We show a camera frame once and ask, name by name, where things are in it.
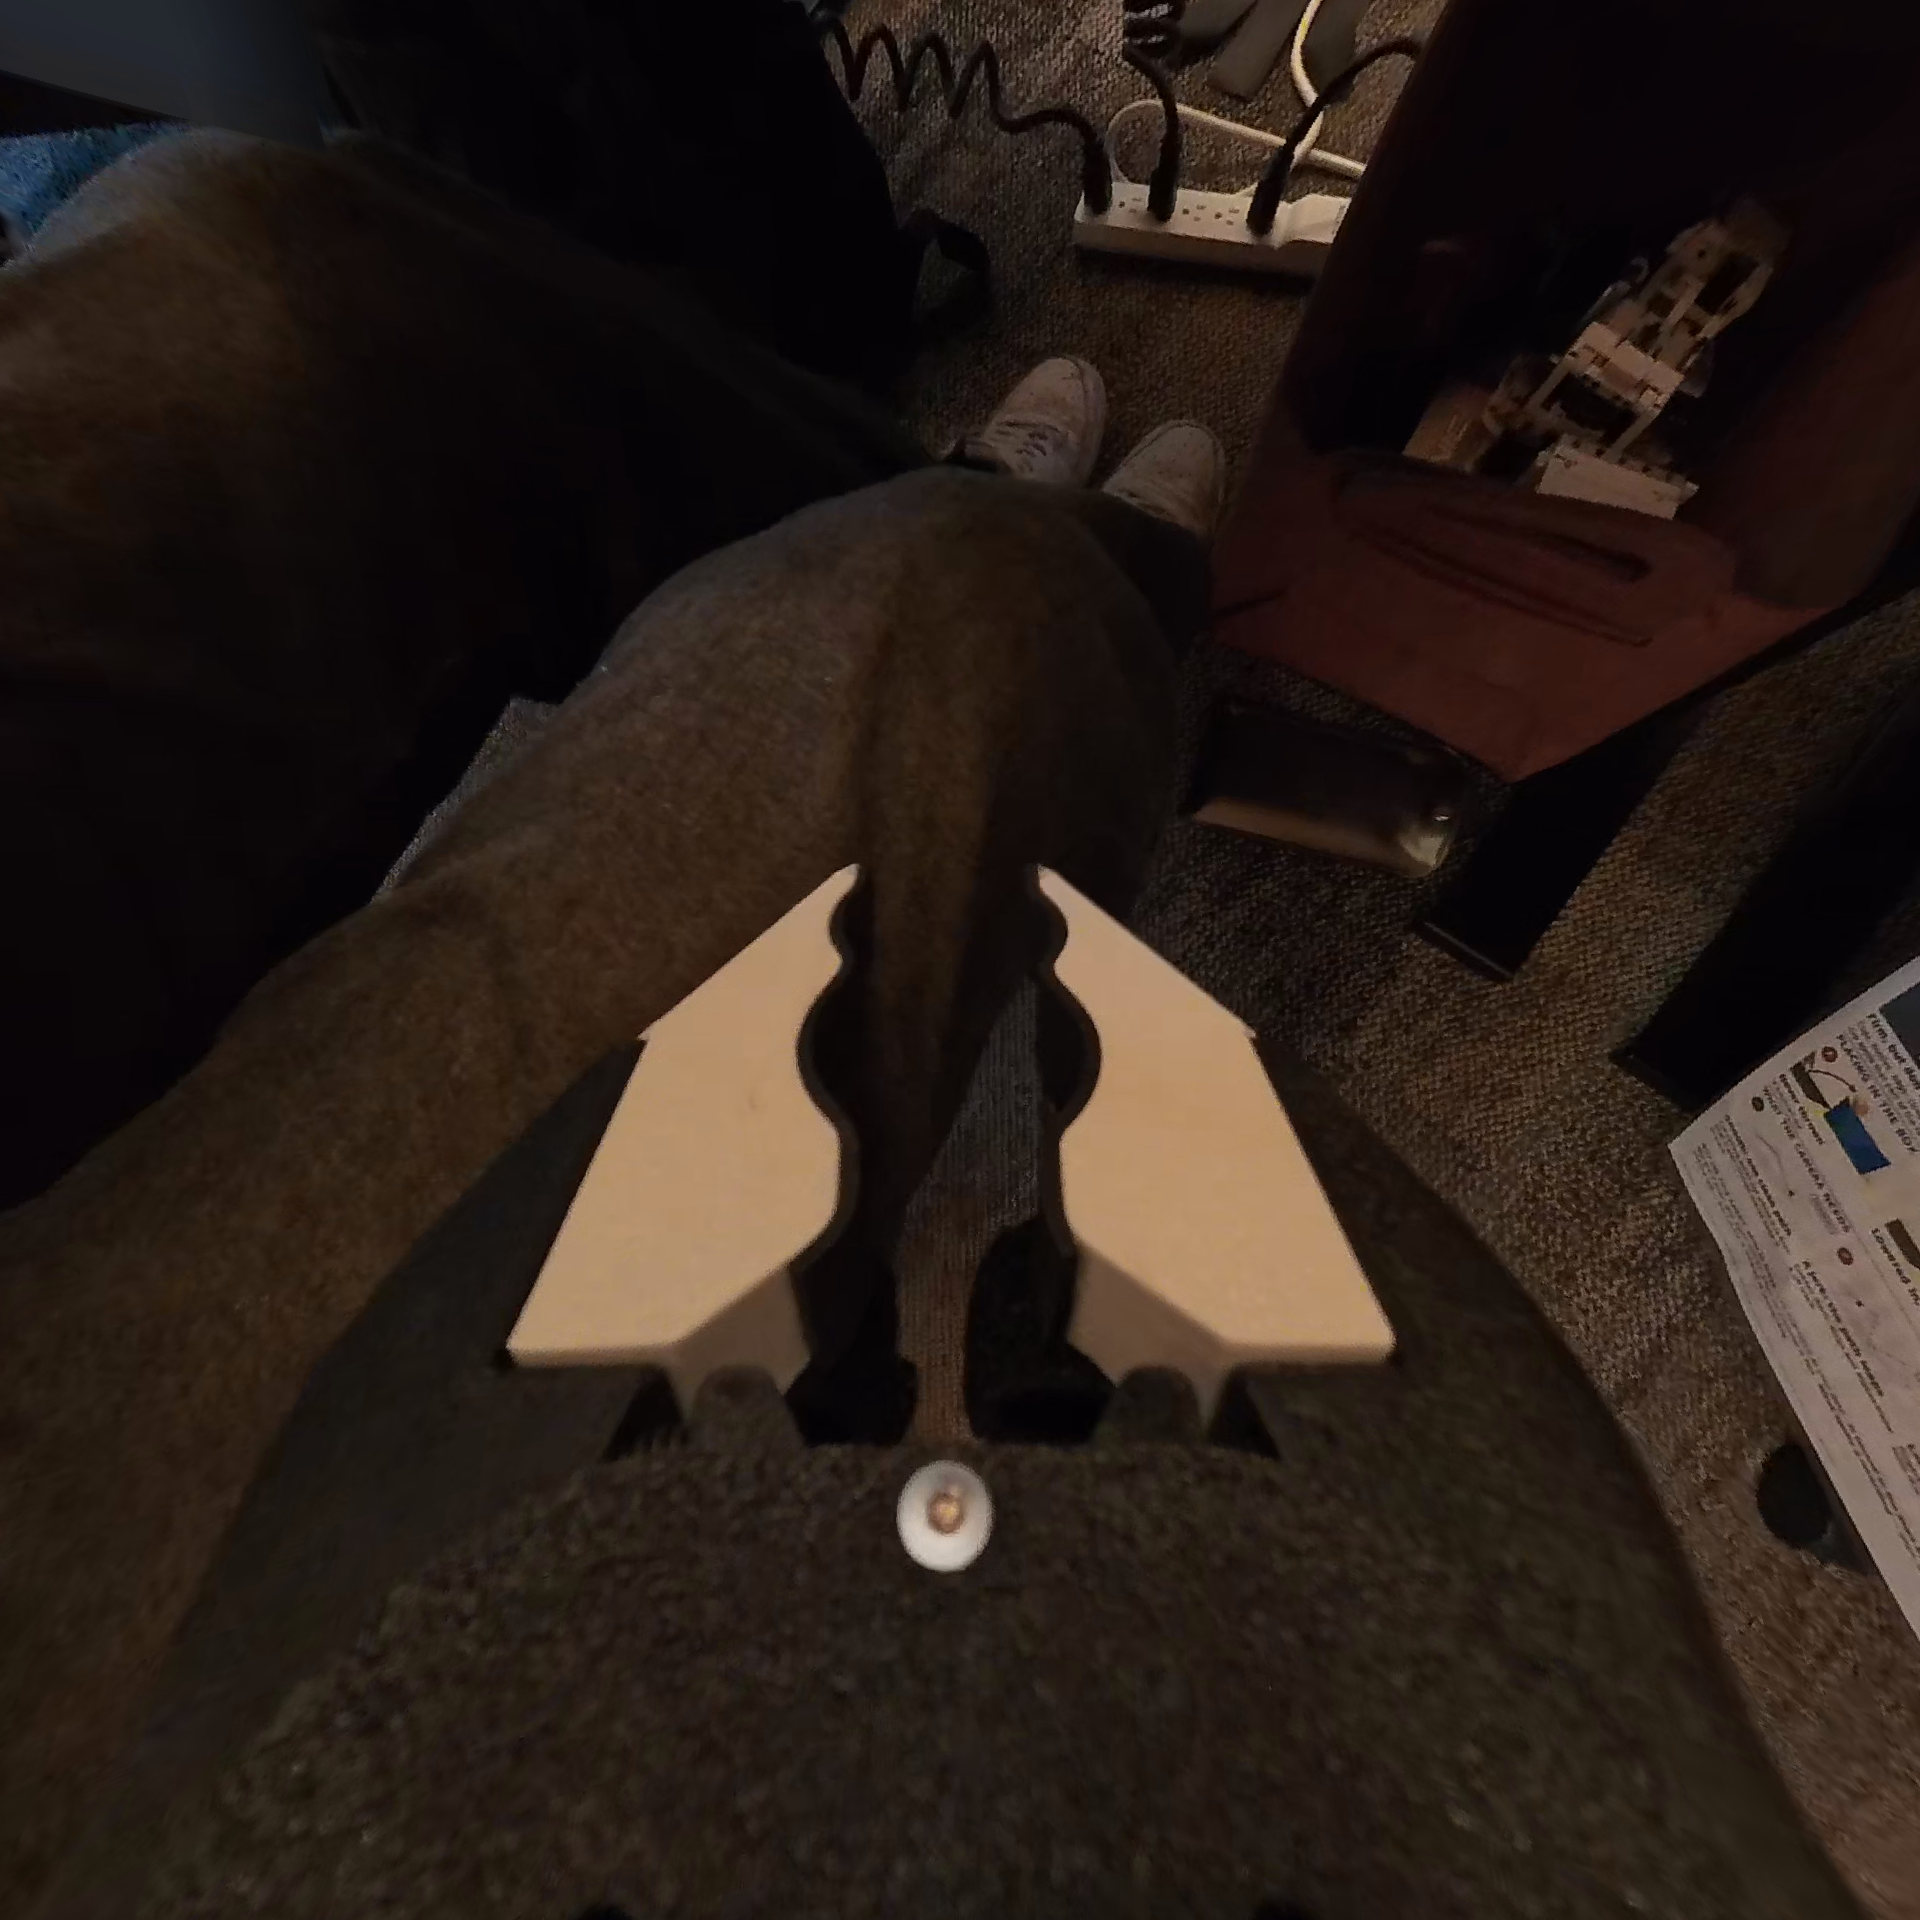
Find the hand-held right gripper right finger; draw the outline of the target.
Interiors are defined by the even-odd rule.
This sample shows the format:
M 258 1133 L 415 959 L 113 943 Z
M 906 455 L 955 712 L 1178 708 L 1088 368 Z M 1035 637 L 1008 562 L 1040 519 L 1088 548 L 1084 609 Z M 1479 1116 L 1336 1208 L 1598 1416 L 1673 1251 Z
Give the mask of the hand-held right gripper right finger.
M 1397 1333 L 1254 1029 L 1067 876 L 1024 885 L 1036 1204 L 972 1284 L 972 1433 L 1080 1442 L 1140 1373 L 1208 1430 L 1242 1380 L 1386 1364 Z

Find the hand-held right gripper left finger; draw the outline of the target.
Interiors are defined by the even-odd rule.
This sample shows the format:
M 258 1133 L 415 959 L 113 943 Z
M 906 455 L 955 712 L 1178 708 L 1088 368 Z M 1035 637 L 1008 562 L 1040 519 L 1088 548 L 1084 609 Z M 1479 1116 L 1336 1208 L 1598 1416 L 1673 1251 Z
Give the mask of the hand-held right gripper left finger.
M 506 1335 L 517 1369 L 653 1369 L 686 1414 L 756 1369 L 821 1437 L 900 1439 L 916 1369 L 828 1083 L 865 882 L 831 871 L 640 1034 Z

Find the black desk leg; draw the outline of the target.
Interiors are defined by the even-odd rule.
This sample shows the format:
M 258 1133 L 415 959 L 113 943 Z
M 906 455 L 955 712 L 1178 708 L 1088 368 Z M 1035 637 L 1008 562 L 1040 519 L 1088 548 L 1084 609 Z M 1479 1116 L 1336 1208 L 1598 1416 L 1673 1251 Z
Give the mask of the black desk leg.
M 1880 612 L 1917 609 L 1917 575 L 1863 594 L 1584 751 L 1516 781 L 1409 932 L 1481 980 L 1510 981 L 1725 693 Z
M 1918 691 L 1910 685 L 1795 817 L 1729 919 L 1614 1065 L 1696 1114 L 1837 1004 L 1917 895 Z

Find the dark flat case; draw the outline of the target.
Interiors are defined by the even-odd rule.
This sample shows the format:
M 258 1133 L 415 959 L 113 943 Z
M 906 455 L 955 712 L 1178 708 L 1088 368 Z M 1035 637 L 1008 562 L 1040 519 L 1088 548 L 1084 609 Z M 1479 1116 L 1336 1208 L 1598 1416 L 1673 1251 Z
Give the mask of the dark flat case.
M 1222 698 L 1198 734 L 1178 814 L 1422 880 L 1452 851 L 1475 788 L 1473 772 L 1447 754 Z

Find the person's dark trousers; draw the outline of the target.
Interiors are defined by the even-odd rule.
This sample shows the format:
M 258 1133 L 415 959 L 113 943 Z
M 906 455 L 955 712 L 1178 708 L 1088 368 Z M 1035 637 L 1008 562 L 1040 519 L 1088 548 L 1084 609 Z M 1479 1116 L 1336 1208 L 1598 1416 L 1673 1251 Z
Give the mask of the person's dark trousers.
M 887 1258 L 1035 863 L 1128 911 L 1202 533 L 931 462 L 433 168 L 216 132 L 4 266 L 4 1916 L 85 1818 L 325 1349 L 590 1068 L 828 876 Z

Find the printed leaflet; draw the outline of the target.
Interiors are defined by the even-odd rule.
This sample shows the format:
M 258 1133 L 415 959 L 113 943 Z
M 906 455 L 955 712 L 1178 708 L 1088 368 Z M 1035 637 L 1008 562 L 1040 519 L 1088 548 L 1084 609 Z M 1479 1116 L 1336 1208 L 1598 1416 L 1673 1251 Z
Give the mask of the printed leaflet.
M 1918 1626 L 1918 964 L 1704 1108 L 1670 1148 L 1865 1559 Z

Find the dark red storage bin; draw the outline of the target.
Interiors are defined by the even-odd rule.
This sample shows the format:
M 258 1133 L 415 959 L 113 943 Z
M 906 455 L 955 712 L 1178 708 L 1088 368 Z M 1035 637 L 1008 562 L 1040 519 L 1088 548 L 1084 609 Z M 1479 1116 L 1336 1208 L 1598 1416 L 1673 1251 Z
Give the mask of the dark red storage bin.
M 1214 550 L 1212 632 L 1505 779 L 1851 602 L 1917 523 L 1917 3 L 1449 3 L 1377 137 Z M 1660 517 L 1407 451 L 1748 201 L 1769 286 L 1662 434 Z

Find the black round foot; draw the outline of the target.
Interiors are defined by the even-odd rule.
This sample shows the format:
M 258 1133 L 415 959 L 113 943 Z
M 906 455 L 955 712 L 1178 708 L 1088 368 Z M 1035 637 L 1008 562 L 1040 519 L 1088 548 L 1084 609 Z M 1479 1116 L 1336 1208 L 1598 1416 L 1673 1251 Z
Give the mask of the black round foot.
M 1873 1553 L 1803 1439 L 1788 1437 L 1766 1451 L 1755 1478 L 1755 1503 L 1766 1530 L 1785 1546 L 1833 1569 L 1878 1575 Z

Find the white shoe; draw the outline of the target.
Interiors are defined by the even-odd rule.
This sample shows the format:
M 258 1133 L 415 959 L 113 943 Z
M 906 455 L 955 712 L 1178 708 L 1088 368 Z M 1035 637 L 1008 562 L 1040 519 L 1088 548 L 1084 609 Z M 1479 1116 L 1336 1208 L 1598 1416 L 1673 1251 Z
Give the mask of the white shoe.
M 1099 463 L 1106 421 L 1101 369 L 1080 356 L 1050 356 L 955 444 L 949 460 L 1018 482 L 1083 489 Z
M 1221 436 L 1194 420 L 1168 420 L 1119 462 L 1101 491 L 1211 546 L 1229 485 L 1231 460 Z

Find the white brick model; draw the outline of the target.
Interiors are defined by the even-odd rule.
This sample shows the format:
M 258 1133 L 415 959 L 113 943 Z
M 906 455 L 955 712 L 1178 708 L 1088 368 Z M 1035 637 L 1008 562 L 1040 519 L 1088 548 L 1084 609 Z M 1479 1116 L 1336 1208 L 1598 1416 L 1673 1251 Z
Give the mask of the white brick model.
M 1703 395 L 1716 343 L 1776 274 L 1788 227 L 1740 197 L 1633 255 L 1596 300 L 1496 378 L 1454 378 L 1404 440 L 1425 468 L 1498 479 L 1542 500 L 1673 521 L 1699 491 L 1669 415 Z

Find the white power strip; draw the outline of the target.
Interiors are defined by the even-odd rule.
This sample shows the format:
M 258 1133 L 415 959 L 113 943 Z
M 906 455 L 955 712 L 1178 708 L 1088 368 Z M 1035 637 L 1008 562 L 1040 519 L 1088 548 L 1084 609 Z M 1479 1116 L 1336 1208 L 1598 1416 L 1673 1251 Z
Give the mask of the white power strip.
M 1084 253 L 1143 264 L 1313 280 L 1326 266 L 1351 199 L 1307 194 L 1282 201 L 1262 232 L 1248 224 L 1251 207 L 1251 194 L 1181 187 L 1162 220 L 1146 184 L 1117 177 L 1105 209 L 1079 203 L 1070 242 Z

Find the black bag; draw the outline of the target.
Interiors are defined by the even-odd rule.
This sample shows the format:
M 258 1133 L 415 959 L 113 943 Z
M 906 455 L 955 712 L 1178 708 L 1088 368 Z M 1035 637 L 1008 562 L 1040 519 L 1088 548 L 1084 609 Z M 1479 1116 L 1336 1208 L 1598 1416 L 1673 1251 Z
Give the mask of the black bag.
M 789 2 L 307 2 L 338 116 L 809 371 L 884 394 L 980 319 L 991 258 L 900 211 Z

